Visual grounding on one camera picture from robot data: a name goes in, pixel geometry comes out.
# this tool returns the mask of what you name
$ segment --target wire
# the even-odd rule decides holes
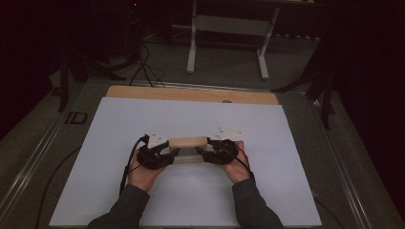
[[[155,81],[155,84],[153,85],[153,87],[155,87],[156,85],[158,85],[158,83],[160,83],[161,86],[163,86],[163,88],[165,88],[164,83],[161,81],[161,79],[165,76],[164,70],[158,69],[158,68],[155,68],[155,67],[152,67],[152,66],[150,66],[149,64],[147,64],[146,62],[144,62],[144,65],[145,65],[146,67],[148,67],[149,72],[151,72],[152,75],[156,78],[156,81]],[[155,72],[154,72],[152,69],[155,69],[155,70],[160,71],[160,72],[162,73],[162,76],[157,76],[157,75],[155,74]]]
[[[142,69],[142,68],[144,68],[144,63],[146,63],[146,61],[149,59],[149,49],[146,47],[146,46],[144,46],[143,44],[142,44],[142,47],[143,48],[145,48],[145,50],[146,50],[146,58],[145,58],[145,60],[144,60],[144,62],[142,62],[142,61],[140,61],[140,67],[137,69],[137,71],[134,73],[134,75],[132,76],[132,78],[131,78],[131,81],[129,82],[129,86],[132,86],[132,82],[134,81],[134,79],[137,77],[137,74],[139,73],[139,71]]]
[[[134,147],[132,148],[131,154],[129,155],[128,162],[127,162],[127,164],[125,166],[125,169],[124,169],[124,173],[122,174],[121,183],[119,184],[119,194],[120,195],[122,193],[122,190],[124,190],[125,182],[126,182],[126,178],[127,178],[128,174],[131,173],[132,171],[136,170],[141,165],[140,164],[135,169],[129,171],[129,168],[131,167],[132,159],[134,157],[135,150],[137,149],[137,147],[138,147],[138,145],[140,144],[141,141],[142,141],[142,137],[140,139],[138,139],[138,141],[135,143]]]
[[[141,66],[142,66],[142,69],[143,69],[143,72],[145,73],[145,77],[146,77],[146,79],[148,80],[148,82],[149,82],[149,84],[151,85],[151,87],[153,88],[154,87],[154,85],[152,84],[152,81],[151,81],[151,79],[149,78],[149,75],[148,75],[148,72],[146,71],[146,68],[145,68],[145,61],[142,59],[142,57],[140,56],[139,57],[139,61],[140,61],[140,63],[141,63]]]
[[[319,205],[321,205],[330,214],[330,216],[337,222],[337,224],[339,224],[340,228],[345,229],[342,222],[331,212],[331,210],[327,206],[325,206],[325,204],[323,204],[317,198],[313,198],[313,199],[315,199],[315,202],[317,202]]]
[[[132,53],[132,54],[127,58],[127,60],[126,60],[125,62],[116,64],[116,65],[113,65],[113,66],[106,66],[105,68],[108,69],[108,70],[110,70],[110,71],[116,72],[116,71],[118,71],[118,70],[122,70],[122,69],[125,69],[125,68],[129,68],[129,67],[135,65],[136,62],[137,62],[137,55],[134,54],[134,53]]]
[[[71,153],[69,153],[67,156],[65,156],[65,158],[63,158],[63,160],[56,166],[56,168],[53,170],[53,173],[51,174],[50,179],[48,180],[48,183],[45,187],[45,191],[42,194],[42,198],[41,198],[41,202],[39,204],[39,210],[38,210],[38,215],[36,217],[36,223],[35,223],[35,229],[38,228],[39,226],[39,221],[41,220],[41,213],[42,213],[42,208],[44,206],[44,202],[45,202],[45,197],[47,195],[48,192],[48,188],[50,187],[50,184],[53,180],[54,175],[56,174],[56,172],[58,171],[58,169],[60,168],[60,166],[62,166],[62,164],[69,159],[69,157],[71,157],[72,155],[74,155],[76,152],[78,152],[78,150],[80,150],[81,146],[79,146],[77,149],[73,150]]]
[[[128,68],[122,69],[121,71],[117,71],[116,74],[121,75],[121,74],[127,73],[127,72],[133,70],[136,67],[136,65],[137,65],[137,63],[134,62],[133,65],[129,66]]]
[[[134,169],[128,171],[128,174],[131,174],[134,170],[136,170],[136,169],[139,168],[140,166],[142,166],[142,164],[140,164],[139,166],[135,167]]]
[[[238,148],[238,150],[242,151],[244,153],[244,155],[246,156],[246,160],[247,160],[247,165],[241,161],[239,158],[237,158],[236,156],[232,155],[229,151],[227,151],[226,148],[221,148],[221,150],[225,151],[226,153],[228,153],[229,155],[233,156],[234,159],[236,159],[239,163],[241,163],[249,172],[250,178],[252,178],[253,180],[255,180],[255,177],[253,175],[253,172],[250,170],[250,166],[249,166],[249,160],[247,158],[247,155],[245,154],[245,151],[243,151],[241,148],[239,148],[238,146],[236,147]]]

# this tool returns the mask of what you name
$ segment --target person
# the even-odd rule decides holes
[[[244,143],[237,141],[236,144],[241,149],[238,158],[247,164]],[[88,229],[139,228],[139,220],[149,200],[148,192],[164,168],[149,170],[139,166],[139,163],[133,159],[131,169],[136,167],[138,168],[129,174],[128,184],[110,212],[93,219],[87,226]],[[284,228],[276,213],[266,206],[249,171],[239,161],[234,159],[221,167],[234,183],[232,193],[236,219],[242,228]]]

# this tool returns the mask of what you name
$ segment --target white board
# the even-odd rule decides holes
[[[321,225],[309,184],[280,105],[102,99],[51,219],[83,226],[118,197],[135,142],[155,129],[166,138],[209,136],[220,127],[244,133],[257,186],[285,226]],[[142,226],[238,226],[224,171],[209,163],[168,166],[150,191]]]

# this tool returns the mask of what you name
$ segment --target person's right hand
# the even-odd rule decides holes
[[[128,175],[128,183],[137,186],[139,189],[148,193],[152,189],[155,179],[164,170],[164,168],[160,168],[158,170],[146,169],[140,165],[139,162],[137,162],[138,153],[139,150],[134,151],[134,157],[130,167],[131,173]]]
[[[247,156],[245,155],[245,145],[242,141],[236,141],[236,146],[240,149],[237,158],[248,166]],[[233,183],[238,183],[242,180],[249,179],[249,171],[238,160],[233,159],[230,163],[221,165],[226,175]]]

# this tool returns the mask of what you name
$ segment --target metal rail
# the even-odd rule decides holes
[[[319,113],[320,105],[318,104],[318,101],[315,101],[315,102],[309,101],[309,105],[311,106],[311,108],[314,112],[314,115],[316,117],[316,121],[325,136],[325,140],[327,141],[328,146],[330,147],[332,163],[336,169],[336,172],[337,172],[336,174],[340,180],[340,183],[342,185],[343,191],[345,192],[346,198],[348,199],[348,203],[349,203],[350,207],[352,208],[352,213],[356,220],[358,228],[359,229],[373,229],[373,227],[370,223],[369,217],[367,216],[366,211],[364,210],[360,197],[357,194],[357,191],[349,176],[348,170],[346,169],[345,163],[343,162],[343,159],[340,156],[340,152],[337,149],[332,136],[324,128],[324,125],[322,123],[320,113]]]
[[[6,195],[2,198],[0,202],[0,228],[4,228],[6,221],[11,214],[11,211],[14,209],[16,203],[20,199],[27,185],[30,183],[30,180],[41,163],[42,159],[48,153],[48,149],[53,143],[54,138],[56,137],[60,126],[63,124],[63,121],[68,116],[69,111],[74,106],[77,101],[81,91],[84,88],[84,84],[75,83],[72,92],[70,101],[65,107],[64,111],[54,119],[47,132],[43,135],[35,150],[32,152],[32,155],[19,171],[14,181],[12,182],[11,187],[9,188]]]

